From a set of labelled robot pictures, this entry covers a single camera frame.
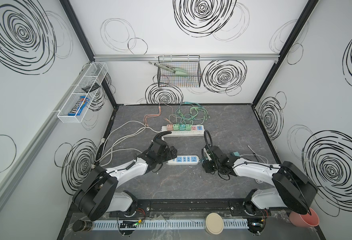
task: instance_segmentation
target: power strip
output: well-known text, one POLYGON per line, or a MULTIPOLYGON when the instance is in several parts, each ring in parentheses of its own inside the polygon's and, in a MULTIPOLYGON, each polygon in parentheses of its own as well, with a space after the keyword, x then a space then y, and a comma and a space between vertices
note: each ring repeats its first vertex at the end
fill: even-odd
POLYGON ((197 155, 178 155, 177 158, 167 161, 168 165, 197 165, 200 159, 197 155))
MULTIPOLYGON (((170 131, 171 134, 164 135, 163 137, 193 137, 193 136, 204 136, 204 125, 192 125, 196 127, 197 130, 183 130, 183 131, 170 131)), ((162 126, 161 131, 165 132, 167 126, 162 126)))

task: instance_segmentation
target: black wire basket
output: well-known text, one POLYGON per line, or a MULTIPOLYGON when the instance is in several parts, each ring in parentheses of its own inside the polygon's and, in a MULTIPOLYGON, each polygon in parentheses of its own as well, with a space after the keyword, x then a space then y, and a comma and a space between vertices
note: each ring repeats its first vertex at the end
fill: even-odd
POLYGON ((159 63, 173 68, 182 68, 187 71, 187 75, 178 76, 162 68, 157 71, 157 81, 159 87, 176 86, 179 88, 199 88, 202 74, 200 69, 199 55, 169 55, 159 56, 159 63))

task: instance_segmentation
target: white cable tray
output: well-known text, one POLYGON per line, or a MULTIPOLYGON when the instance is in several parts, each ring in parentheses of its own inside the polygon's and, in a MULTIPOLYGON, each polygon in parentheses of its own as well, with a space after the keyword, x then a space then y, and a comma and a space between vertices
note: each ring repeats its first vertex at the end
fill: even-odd
MULTIPOLYGON (((249 228, 246 218, 223 219, 224 229, 249 228)), ((92 230, 118 230, 116 220, 96 220, 93 222, 92 230)), ((181 230, 181 229, 205 229, 205 219, 166 219, 150 220, 146 219, 143 224, 139 224, 135 230, 181 230)))
POLYGON ((88 70, 82 76, 80 82, 64 103, 57 117, 64 123, 81 123, 93 98, 102 88, 102 81, 108 71, 106 63, 91 63, 88 70), (91 89, 99 85, 99 88, 91 91, 91 89))

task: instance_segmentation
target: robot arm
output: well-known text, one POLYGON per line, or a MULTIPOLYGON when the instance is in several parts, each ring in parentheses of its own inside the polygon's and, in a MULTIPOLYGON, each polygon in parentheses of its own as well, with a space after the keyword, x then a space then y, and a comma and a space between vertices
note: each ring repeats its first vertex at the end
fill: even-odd
POLYGON ((177 150, 161 140, 162 136, 170 133, 157 134, 150 147, 132 161, 107 169, 95 167, 73 195, 73 203, 91 221, 97 220, 105 212, 122 211, 131 215, 136 209, 135 197, 127 191, 115 193, 115 190, 126 181, 177 157, 177 150))
POLYGON ((253 189, 244 200, 244 209, 254 215, 267 207, 288 207, 299 214, 306 214, 317 194, 317 186, 293 163, 264 164, 242 157, 227 156, 219 147, 207 142, 202 149, 207 158, 203 167, 207 173, 225 169, 228 175, 250 177, 269 183, 271 189, 253 189))

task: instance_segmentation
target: green tongs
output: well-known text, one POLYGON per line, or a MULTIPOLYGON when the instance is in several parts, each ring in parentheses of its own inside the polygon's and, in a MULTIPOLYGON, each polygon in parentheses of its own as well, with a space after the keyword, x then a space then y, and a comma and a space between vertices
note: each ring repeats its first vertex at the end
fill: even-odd
POLYGON ((153 64, 156 67, 162 68, 164 70, 167 70, 171 73, 174 73, 177 76, 188 76, 188 72, 182 68, 174 68, 174 67, 169 67, 169 66, 165 66, 159 63, 152 63, 152 62, 148 62, 149 64, 153 64))

